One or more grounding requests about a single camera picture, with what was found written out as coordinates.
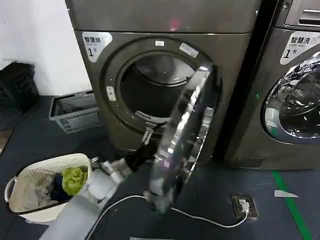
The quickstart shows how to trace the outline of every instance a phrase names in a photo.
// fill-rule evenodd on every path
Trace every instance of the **white wicker basket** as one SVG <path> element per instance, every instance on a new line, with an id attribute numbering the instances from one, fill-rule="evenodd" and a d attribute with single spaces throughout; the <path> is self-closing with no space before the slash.
<path id="1" fill-rule="evenodd" d="M 55 220 L 67 203 L 57 203 L 35 210 L 25 211 L 23 203 L 27 187 L 30 183 L 38 185 L 49 175 L 60 174 L 67 168 L 81 166 L 87 167 L 87 176 L 89 178 L 92 173 L 91 162 L 88 157 L 82 153 L 59 156 L 31 164 L 24 168 L 18 176 L 9 180 L 4 190 L 4 200 L 8 203 L 13 213 L 30 221 L 43 223 Z M 9 197 L 9 191 L 13 183 L 14 187 Z"/>

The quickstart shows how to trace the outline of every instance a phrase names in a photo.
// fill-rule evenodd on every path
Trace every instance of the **laundry basket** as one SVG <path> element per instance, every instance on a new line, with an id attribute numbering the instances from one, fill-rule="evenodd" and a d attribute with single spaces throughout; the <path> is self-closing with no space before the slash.
<path id="1" fill-rule="evenodd" d="M 102 125 L 93 91 L 77 92 L 52 99 L 49 119 L 72 134 Z"/>
<path id="2" fill-rule="evenodd" d="M 38 185 L 47 176 L 60 174 L 67 168 L 82 166 L 87 167 L 87 176 L 89 178 L 92 173 L 91 162 L 88 157 L 82 153 L 59 156 L 31 164 L 24 168 L 18 176 L 9 180 L 4 190 L 4 200 L 8 203 L 11 212 L 32 222 L 43 223 L 55 220 L 67 203 L 56 203 L 25 211 L 23 203 L 28 185 L 30 183 Z M 9 191 L 13 183 L 14 186 L 11 196 L 9 196 Z"/>

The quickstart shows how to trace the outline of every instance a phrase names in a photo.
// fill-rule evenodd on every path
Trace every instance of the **floor socket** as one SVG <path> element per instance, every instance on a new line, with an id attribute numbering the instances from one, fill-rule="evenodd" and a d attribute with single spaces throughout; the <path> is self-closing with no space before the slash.
<path id="1" fill-rule="evenodd" d="M 242 212 L 242 208 L 239 203 L 240 199 L 244 199 L 247 203 L 249 203 L 248 219 L 256 220 L 258 218 L 258 212 L 256 209 L 256 205 L 254 203 L 253 198 L 250 195 L 246 195 L 246 194 L 239 194 L 239 195 L 232 195 L 231 196 L 235 216 L 237 218 L 241 219 L 246 215 L 244 212 Z"/>

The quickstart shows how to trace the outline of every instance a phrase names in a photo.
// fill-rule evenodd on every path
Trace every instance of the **washing machine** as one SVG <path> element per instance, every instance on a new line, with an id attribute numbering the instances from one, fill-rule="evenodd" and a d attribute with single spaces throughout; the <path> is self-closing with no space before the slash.
<path id="1" fill-rule="evenodd" d="M 67 0 L 71 22 L 115 148 L 136 150 L 167 122 L 182 89 L 212 64 L 218 96 L 203 152 L 210 157 L 260 0 Z M 154 140 L 163 128 L 154 130 Z"/>
<path id="2" fill-rule="evenodd" d="M 253 76 L 224 160 L 243 168 L 319 168 L 319 0 L 279 3 Z"/>

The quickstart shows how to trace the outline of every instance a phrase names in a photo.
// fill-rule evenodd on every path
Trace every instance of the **white cable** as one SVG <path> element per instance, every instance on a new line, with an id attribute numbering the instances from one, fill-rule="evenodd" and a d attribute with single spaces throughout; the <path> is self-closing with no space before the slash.
<path id="1" fill-rule="evenodd" d="M 98 218 L 98 220 L 97 220 L 97 221 L 95 222 L 95 224 L 93 225 L 91 231 L 90 231 L 89 234 L 87 235 L 87 238 L 86 238 L 86 239 L 89 239 L 89 238 L 91 237 L 92 233 L 95 231 L 95 229 L 96 229 L 98 223 L 100 222 L 100 220 L 104 217 L 104 215 L 105 215 L 110 209 L 112 209 L 115 205 L 117 205 L 117 204 L 119 204 L 119 203 L 121 203 L 121 202 L 123 202 L 123 201 L 125 201 L 125 200 L 127 200 L 127 199 L 131 199 L 131 198 L 146 199 L 145 196 L 141 196 L 141 195 L 130 195 L 130 196 L 126 196 L 126 197 L 120 199 L 119 201 L 116 201 L 115 203 L 111 204 L 111 205 L 108 206 L 108 207 L 106 208 L 106 210 L 104 210 L 103 213 L 100 215 L 100 217 Z M 246 212 L 246 213 L 245 213 L 245 217 L 244 217 L 240 222 L 238 222 L 238 223 L 236 223 L 236 224 L 234 224 L 234 225 L 223 225 L 223 224 L 217 223 L 217 222 L 215 222 L 215 221 L 211 221 L 211 220 L 209 220 L 209 219 L 206 219 L 206 218 L 204 218 L 204 217 L 193 216 L 193 215 L 191 215 L 191 214 L 185 213 L 184 211 L 181 211 L 181 210 L 176 209 L 176 208 L 173 208 L 173 207 L 172 207 L 171 209 L 172 209 L 173 211 L 176 211 L 176 212 L 178 212 L 178 213 L 181 213 L 181 214 L 183 214 L 183 215 L 185 215 L 185 216 L 187 216 L 187 217 L 189 217 L 189 218 L 203 220 L 203 221 L 206 221 L 206 222 L 208 222 L 208 223 L 217 225 L 217 226 L 222 227 L 222 228 L 227 228 L 227 229 L 229 229 L 229 228 L 234 228 L 234 227 L 236 227 L 236 226 L 239 226 L 240 224 L 242 224 L 242 223 L 243 223 L 245 220 L 247 220 L 247 218 L 248 218 L 248 213 Z"/>
<path id="2" fill-rule="evenodd" d="M 93 227 L 91 228 L 91 231 L 89 232 L 89 234 L 87 235 L 86 239 L 89 239 L 92 235 L 92 233 L 95 231 L 98 223 L 100 222 L 100 220 L 104 217 L 104 215 L 110 210 L 112 209 L 115 205 L 127 200 L 127 199 L 131 199 L 131 198 L 141 198 L 141 199 L 146 199 L 146 197 L 141 196 L 141 195 L 130 195 L 130 196 L 126 196 L 122 199 L 120 199 L 119 201 L 116 201 L 115 203 L 111 204 L 110 206 L 108 206 L 106 208 L 106 210 L 103 211 L 103 213 L 100 215 L 100 217 L 98 218 L 98 220 L 95 222 L 95 224 L 93 225 Z"/>
<path id="3" fill-rule="evenodd" d="M 211 221 L 211 220 L 209 220 L 209 219 L 206 219 L 206 218 L 204 218 L 204 217 L 190 215 L 190 214 L 188 214 L 188 213 L 185 213 L 185 212 L 183 212 L 183 211 L 181 211 L 181 210 L 179 210 L 179 209 L 173 208 L 173 207 L 172 207 L 171 209 L 172 209 L 173 211 L 176 211 L 176 212 L 178 212 L 178 213 L 181 213 L 181 214 L 183 214 L 183 215 L 186 215 L 186 216 L 189 217 L 189 218 L 203 220 L 203 221 L 206 221 L 206 222 L 208 222 L 208 223 L 211 223 L 211 224 L 214 224 L 214 225 L 217 225 L 217 226 L 219 226 L 219 227 L 226 228 L 226 229 L 230 229 L 230 228 L 234 228 L 234 227 L 236 227 L 236 226 L 239 226 L 239 225 L 242 224 L 245 220 L 247 220 L 247 217 L 248 217 L 248 213 L 246 212 L 244 219 L 242 219 L 240 222 L 238 222 L 238 223 L 236 223 L 236 224 L 234 224 L 234 225 L 223 225 L 223 224 L 217 223 L 217 222 L 215 222 L 215 221 Z"/>

